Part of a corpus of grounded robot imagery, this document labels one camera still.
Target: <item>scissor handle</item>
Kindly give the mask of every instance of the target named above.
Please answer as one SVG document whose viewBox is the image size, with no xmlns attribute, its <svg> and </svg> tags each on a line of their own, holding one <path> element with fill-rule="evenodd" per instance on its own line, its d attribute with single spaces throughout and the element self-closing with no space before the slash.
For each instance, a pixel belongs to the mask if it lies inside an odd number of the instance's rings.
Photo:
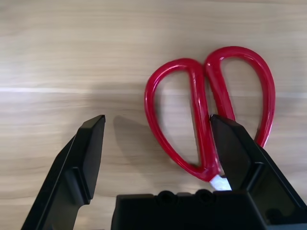
<svg viewBox="0 0 307 230">
<path fill-rule="evenodd" d="M 221 62 L 225 58 L 240 58 L 246 61 L 259 77 L 262 87 L 263 110 L 255 141 L 261 147 L 264 147 L 271 131 L 275 112 L 275 85 L 270 68 L 259 54 L 240 46 L 223 47 L 209 54 L 204 63 L 204 68 L 209 78 L 217 112 L 219 115 L 232 120 L 235 120 L 235 115 L 221 71 Z"/>
<path fill-rule="evenodd" d="M 235 119 L 225 81 L 220 69 L 220 62 L 228 57 L 244 59 L 252 65 L 260 77 L 264 100 L 263 115 L 268 115 L 266 119 L 262 118 L 259 135 L 257 135 L 257 142 L 263 146 L 272 126 L 275 107 L 275 87 L 271 72 L 265 61 L 258 54 L 243 47 L 224 47 L 211 53 L 205 62 L 205 71 L 208 74 L 218 113 L 221 116 L 233 120 Z M 155 113 L 154 94 L 158 84 L 168 74 L 178 70 L 185 70 L 189 74 L 191 102 L 195 115 L 194 120 L 201 159 L 200 167 L 187 163 L 178 153 L 176 153 L 162 133 Z M 144 104 L 149 126 L 164 151 L 173 161 L 187 172 L 208 182 L 220 172 L 220 167 L 212 137 L 205 96 L 204 78 L 203 66 L 193 59 L 182 58 L 168 62 L 157 69 L 149 78 L 145 88 Z"/>
</svg>

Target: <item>scissor blade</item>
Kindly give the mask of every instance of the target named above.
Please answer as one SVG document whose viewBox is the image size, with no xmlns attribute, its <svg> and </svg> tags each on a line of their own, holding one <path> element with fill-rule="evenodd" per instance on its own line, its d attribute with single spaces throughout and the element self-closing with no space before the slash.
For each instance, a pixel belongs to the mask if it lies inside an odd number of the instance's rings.
<svg viewBox="0 0 307 230">
<path fill-rule="evenodd" d="M 229 191 L 231 190 L 230 184 L 227 178 L 223 178 L 220 175 L 216 175 L 212 180 L 210 180 L 210 184 L 216 191 Z"/>
</svg>

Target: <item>wooden table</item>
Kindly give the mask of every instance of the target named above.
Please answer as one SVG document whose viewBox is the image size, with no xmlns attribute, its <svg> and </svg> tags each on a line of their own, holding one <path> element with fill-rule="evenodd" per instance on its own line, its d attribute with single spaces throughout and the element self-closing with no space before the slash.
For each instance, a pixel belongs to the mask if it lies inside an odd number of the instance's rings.
<svg viewBox="0 0 307 230">
<path fill-rule="evenodd" d="M 277 100 L 265 149 L 307 201 L 304 2 L 2 0 L 0 229 L 22 226 L 57 153 L 83 121 L 99 114 L 106 115 L 100 173 L 76 230 L 110 229 L 118 194 L 211 189 L 157 144 L 145 118 L 143 91 L 165 62 L 182 57 L 203 62 L 223 46 L 253 49 L 270 66 Z M 223 69 L 237 121 L 254 136 L 262 110 L 259 80 L 239 60 L 225 61 Z M 173 74 L 159 92 L 165 134 L 197 162 L 186 74 Z"/>
</svg>

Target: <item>scissors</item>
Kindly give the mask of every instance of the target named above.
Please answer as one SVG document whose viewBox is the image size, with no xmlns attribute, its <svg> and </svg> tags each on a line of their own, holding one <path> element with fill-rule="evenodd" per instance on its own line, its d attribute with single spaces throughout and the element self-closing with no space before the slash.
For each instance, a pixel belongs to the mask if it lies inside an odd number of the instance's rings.
<svg viewBox="0 0 307 230">
<path fill-rule="evenodd" d="M 218 114 L 235 120 L 235 114 L 221 71 L 221 62 L 225 58 L 240 58 L 246 61 L 252 66 L 259 77 L 263 94 L 263 111 L 255 142 L 264 147 L 270 134 L 274 117 L 275 86 L 267 63 L 260 55 L 250 49 L 240 46 L 228 46 L 217 49 L 209 54 L 203 65 L 190 58 L 181 58 L 167 62 L 151 75 L 146 84 L 144 95 L 145 113 L 150 129 L 163 150 L 188 173 L 212 184 L 215 183 L 215 180 L 220 180 L 221 168 L 213 141 L 204 85 L 205 79 L 208 77 Z M 179 70 L 186 71 L 189 74 L 191 104 L 195 116 L 200 166 L 189 164 L 174 150 L 163 135 L 155 112 L 154 95 L 159 83 L 170 73 Z"/>
</svg>

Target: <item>red plastic handle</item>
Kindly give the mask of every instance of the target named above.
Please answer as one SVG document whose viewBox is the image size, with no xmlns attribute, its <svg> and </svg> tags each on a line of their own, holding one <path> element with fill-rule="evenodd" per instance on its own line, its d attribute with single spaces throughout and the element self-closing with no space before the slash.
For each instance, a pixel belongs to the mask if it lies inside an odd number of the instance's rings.
<svg viewBox="0 0 307 230">
<path fill-rule="evenodd" d="M 259 131 L 256 135 L 256 142 L 264 146 L 271 130 L 275 110 L 275 86 L 270 69 L 265 61 L 255 52 L 238 46 L 229 46 L 218 49 L 211 53 L 205 61 L 205 68 L 189 58 L 183 58 L 168 62 L 157 69 L 149 78 L 144 96 L 145 113 L 149 126 L 164 149 L 164 151 L 188 173 L 203 181 L 210 181 L 219 172 L 219 162 L 213 142 L 207 101 L 204 88 L 204 70 L 208 75 L 213 91 L 218 114 L 230 119 L 235 119 L 225 81 L 221 72 L 221 61 L 224 58 L 236 57 L 248 62 L 257 72 L 263 91 L 263 115 Z M 192 107 L 197 127 L 197 139 L 199 145 L 201 166 L 190 165 L 176 153 L 163 135 L 155 113 L 154 94 L 160 81 L 168 74 L 185 70 L 189 74 Z"/>
</svg>

